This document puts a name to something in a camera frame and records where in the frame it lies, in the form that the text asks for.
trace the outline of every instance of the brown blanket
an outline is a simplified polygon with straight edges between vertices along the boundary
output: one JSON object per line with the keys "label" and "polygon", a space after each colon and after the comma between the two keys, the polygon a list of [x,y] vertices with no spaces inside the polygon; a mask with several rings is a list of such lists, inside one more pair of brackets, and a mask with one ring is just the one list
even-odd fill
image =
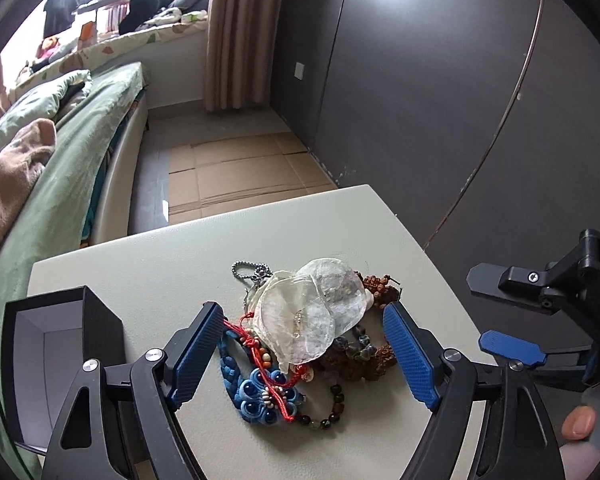
{"label": "brown blanket", "polygon": [[38,119],[24,126],[0,152],[0,243],[55,149],[55,124]]}

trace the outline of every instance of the green bedsheet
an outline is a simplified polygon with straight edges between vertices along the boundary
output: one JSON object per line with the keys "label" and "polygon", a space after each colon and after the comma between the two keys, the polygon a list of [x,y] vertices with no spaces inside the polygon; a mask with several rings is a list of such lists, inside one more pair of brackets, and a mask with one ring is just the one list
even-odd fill
{"label": "green bedsheet", "polygon": [[[98,168],[144,81],[139,62],[95,75],[91,94],[56,125],[56,152],[0,248],[0,341],[4,305],[27,296],[33,264],[80,246]],[[39,478],[38,458],[25,450],[18,452],[32,475]],[[28,478],[1,420],[0,453],[19,478]]]}

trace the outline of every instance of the white electrical outlet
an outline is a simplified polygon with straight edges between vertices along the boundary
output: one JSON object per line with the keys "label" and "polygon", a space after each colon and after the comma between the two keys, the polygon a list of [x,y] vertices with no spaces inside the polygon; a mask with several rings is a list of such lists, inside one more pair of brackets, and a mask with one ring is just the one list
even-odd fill
{"label": "white electrical outlet", "polygon": [[302,63],[296,62],[296,71],[294,72],[294,77],[296,79],[302,79],[304,75],[304,65]]}

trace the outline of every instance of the gray tile floor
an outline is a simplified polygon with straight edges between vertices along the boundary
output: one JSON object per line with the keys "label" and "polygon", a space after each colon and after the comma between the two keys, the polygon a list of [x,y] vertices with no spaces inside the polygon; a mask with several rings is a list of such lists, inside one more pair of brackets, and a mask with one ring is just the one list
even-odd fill
{"label": "gray tile floor", "polygon": [[269,107],[208,113],[202,101],[149,110],[131,196],[129,234],[168,225],[167,189],[171,149],[184,144],[287,132]]}

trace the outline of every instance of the fingernail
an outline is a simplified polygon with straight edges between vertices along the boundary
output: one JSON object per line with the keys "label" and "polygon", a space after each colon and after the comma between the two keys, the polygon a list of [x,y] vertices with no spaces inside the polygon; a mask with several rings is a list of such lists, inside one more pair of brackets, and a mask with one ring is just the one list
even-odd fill
{"label": "fingernail", "polygon": [[575,436],[587,436],[591,433],[593,425],[593,416],[590,413],[579,415],[573,423],[572,431]]}

